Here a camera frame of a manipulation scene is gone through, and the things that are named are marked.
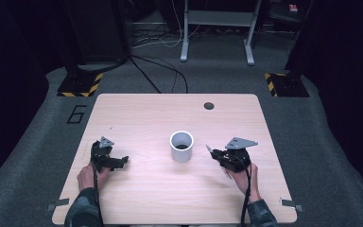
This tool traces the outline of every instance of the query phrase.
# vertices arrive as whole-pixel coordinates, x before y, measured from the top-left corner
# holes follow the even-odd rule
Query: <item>white stand leg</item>
[[[181,48],[181,61],[187,61],[188,54],[188,0],[184,0],[184,38]]]
[[[249,66],[254,65],[254,56],[252,55],[252,50],[251,50],[251,40],[252,40],[252,35],[254,34],[255,24],[258,17],[259,7],[261,6],[261,1],[262,0],[258,0],[255,5],[255,10],[251,18],[249,36],[247,37],[247,40],[244,40],[244,48],[246,50],[247,63],[249,64]]]

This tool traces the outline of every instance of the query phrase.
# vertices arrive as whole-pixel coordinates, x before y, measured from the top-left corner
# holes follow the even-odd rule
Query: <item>sleeve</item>
[[[255,201],[248,207],[252,227],[277,227],[278,222],[264,200]]]
[[[78,197],[67,212],[64,226],[101,226],[98,207],[95,201],[95,190],[92,187],[80,191]]]

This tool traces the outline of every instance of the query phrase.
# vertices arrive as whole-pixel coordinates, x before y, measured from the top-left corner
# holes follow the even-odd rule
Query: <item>wire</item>
[[[160,26],[163,27],[163,30],[158,30],[158,28]],[[156,33],[160,33],[160,34],[149,35],[149,32],[156,32]],[[153,29],[137,29],[137,30],[135,30],[133,36],[136,39],[134,39],[131,43],[132,43],[132,46],[136,46],[136,45],[146,44],[147,41],[150,41],[150,40],[167,39],[167,38],[171,37],[172,34],[171,34],[170,30],[166,30],[165,22],[163,20],[163,22],[161,24],[159,24],[158,26],[156,26]]]
[[[155,86],[155,84],[152,82],[152,80],[148,77],[148,75],[134,62],[132,57],[129,57],[131,62],[134,64],[134,66],[140,70],[140,72],[144,75],[144,77],[148,80],[148,82],[151,84],[151,86],[157,91],[157,93],[161,94],[162,92]]]
[[[172,94],[173,94],[173,90],[175,88],[175,85],[176,85],[176,79],[178,78],[178,71],[176,70],[175,66],[173,66],[173,64],[163,60],[163,59],[160,59],[160,58],[154,58],[154,57],[140,57],[141,59],[155,59],[155,60],[159,60],[159,61],[163,61],[164,63],[170,65],[170,67],[172,67],[173,71],[175,71],[175,79],[173,80],[173,86],[172,86]]]
[[[208,0],[205,1],[205,8],[204,10],[207,10],[208,7]],[[188,36],[188,38],[190,38],[192,35],[194,35],[194,33],[196,33],[196,31],[199,29],[201,25],[198,25],[197,28]]]
[[[170,31],[164,31],[162,34],[157,34],[157,35],[148,35],[148,34],[143,33],[143,34],[141,34],[140,36],[137,36],[137,37],[138,38],[141,37],[141,38],[133,41],[131,48],[138,48],[138,47],[142,47],[142,46],[150,45],[150,44],[170,44],[170,43],[180,41],[180,38],[177,41],[165,41],[164,39],[172,37],[172,34],[170,33]],[[160,40],[160,42],[148,43],[148,41],[151,41],[151,40]]]
[[[173,11],[175,12],[176,20],[178,21],[179,32],[180,32],[179,39],[177,41],[164,41],[164,39],[158,38],[158,40],[160,40],[160,42],[153,42],[153,43],[141,44],[141,45],[134,46],[132,48],[138,48],[138,47],[142,47],[142,46],[149,45],[149,44],[163,44],[166,47],[171,48],[171,47],[175,47],[177,44],[179,44],[179,42],[182,40],[182,26],[181,26],[181,22],[179,21],[178,14],[176,12],[174,0],[172,0],[172,7],[173,7]]]
[[[185,85],[185,92],[188,94],[188,84],[187,84],[187,79],[185,78],[185,76],[184,76],[184,74],[183,74],[183,73],[181,73],[179,70],[177,70],[177,69],[176,69],[176,68],[175,68],[172,64],[170,64],[169,62],[166,62],[166,61],[164,61],[164,60],[162,60],[162,59],[158,59],[158,58],[152,58],[152,59],[157,59],[157,60],[163,61],[163,62],[165,62],[165,63],[167,63],[167,64],[171,65],[172,67],[168,67],[168,66],[166,66],[166,65],[159,64],[159,63],[157,63],[157,62],[155,62],[155,61],[150,61],[150,60],[145,59],[145,58],[149,58],[149,57],[145,57],[145,58],[143,58],[143,57],[138,57],[138,56],[135,56],[135,55],[130,55],[130,56],[131,56],[131,57],[134,57],[134,58],[136,58],[136,59],[142,60],[142,61],[147,61],[147,62],[150,62],[150,63],[156,64],[156,65],[162,66],[163,68],[167,68],[167,69],[169,69],[169,70],[175,71],[175,72],[176,72],[176,74],[181,75],[181,77],[183,78],[183,80],[184,80],[184,85]]]
[[[93,163],[93,172],[94,172],[94,191],[95,191],[95,202],[96,202],[96,206],[98,207],[98,215],[99,215],[99,221],[101,222],[101,226],[104,226],[104,220],[102,218],[102,213],[101,213],[101,205],[99,204],[99,192],[98,192],[98,179],[96,176],[96,166],[95,166],[95,162]]]
[[[103,68],[99,68],[99,69],[90,69],[90,70],[86,70],[86,69],[80,69],[82,71],[85,71],[85,72],[90,72],[90,73],[97,73],[97,74],[101,74],[101,73],[105,73],[105,72],[108,72],[110,70],[113,70],[117,67],[119,67],[120,65],[122,65],[126,60],[121,60],[121,61],[118,61],[116,64],[114,65],[111,65],[111,66],[108,66],[108,67],[103,67]]]
[[[234,156],[234,155],[231,155],[231,156],[234,157],[235,159],[237,159],[243,167],[245,166],[244,162],[241,159],[239,159],[237,156]],[[241,210],[240,227],[245,227],[244,222],[245,222],[245,218],[246,218],[247,206],[248,206],[248,203],[249,203],[249,197],[251,195],[251,173],[252,173],[251,165],[250,165],[250,174],[249,174],[249,171],[247,170],[246,167],[244,169],[246,170],[247,180],[248,180],[249,186],[247,187],[247,191],[246,191],[246,194],[245,194],[245,197],[244,197],[243,208]]]

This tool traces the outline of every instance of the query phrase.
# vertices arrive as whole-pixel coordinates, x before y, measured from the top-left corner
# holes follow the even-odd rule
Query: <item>yellow and black hazard tape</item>
[[[270,76],[285,76],[285,74],[269,74],[269,73],[265,73],[265,79],[267,80],[267,84],[268,84],[268,88],[270,91],[270,94],[272,96],[278,96],[276,89],[275,89],[275,85],[272,82],[272,79]]]
[[[57,96],[93,96],[96,89],[98,88],[99,82],[101,81],[102,77],[103,74],[99,74],[96,76],[89,92],[86,93],[58,92]]]

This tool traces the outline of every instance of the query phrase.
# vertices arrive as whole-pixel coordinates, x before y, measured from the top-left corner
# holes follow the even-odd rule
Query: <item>wrist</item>
[[[259,195],[259,192],[251,192],[250,196],[249,196],[249,203],[253,203],[256,201],[261,200],[261,196]]]

